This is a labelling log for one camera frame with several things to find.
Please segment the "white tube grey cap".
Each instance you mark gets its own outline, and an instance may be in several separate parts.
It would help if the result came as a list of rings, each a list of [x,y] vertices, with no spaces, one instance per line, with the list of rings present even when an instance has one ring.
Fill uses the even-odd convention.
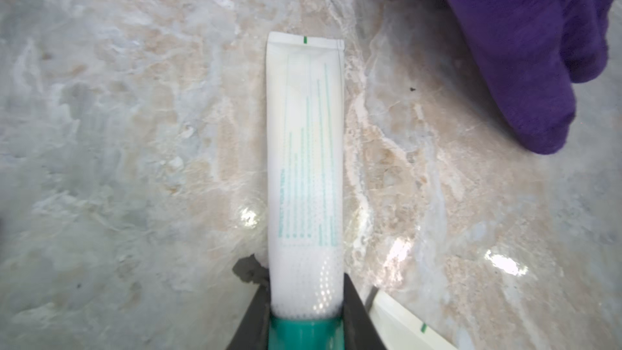
[[[344,43],[267,40],[271,349],[342,349]]]

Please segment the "purple cloth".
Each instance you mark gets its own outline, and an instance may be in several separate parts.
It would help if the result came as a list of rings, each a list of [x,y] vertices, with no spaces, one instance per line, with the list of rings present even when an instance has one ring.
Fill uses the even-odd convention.
[[[446,0],[505,121],[531,152],[565,145],[575,84],[607,66],[614,0]]]

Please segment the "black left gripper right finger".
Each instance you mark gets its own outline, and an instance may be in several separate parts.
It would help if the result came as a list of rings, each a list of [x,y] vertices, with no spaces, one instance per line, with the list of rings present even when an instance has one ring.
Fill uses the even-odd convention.
[[[348,274],[344,275],[343,334],[346,350],[386,350]]]

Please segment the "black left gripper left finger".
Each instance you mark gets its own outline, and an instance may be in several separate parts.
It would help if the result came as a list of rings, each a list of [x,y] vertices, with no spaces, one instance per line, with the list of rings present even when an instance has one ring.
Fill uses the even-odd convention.
[[[239,259],[233,273],[244,283],[258,286],[227,350],[266,350],[271,319],[270,276],[254,254]]]

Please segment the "white tube front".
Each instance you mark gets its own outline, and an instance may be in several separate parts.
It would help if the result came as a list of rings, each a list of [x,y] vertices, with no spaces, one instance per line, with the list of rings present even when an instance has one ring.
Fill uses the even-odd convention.
[[[386,349],[456,350],[388,293],[373,287],[365,308]]]

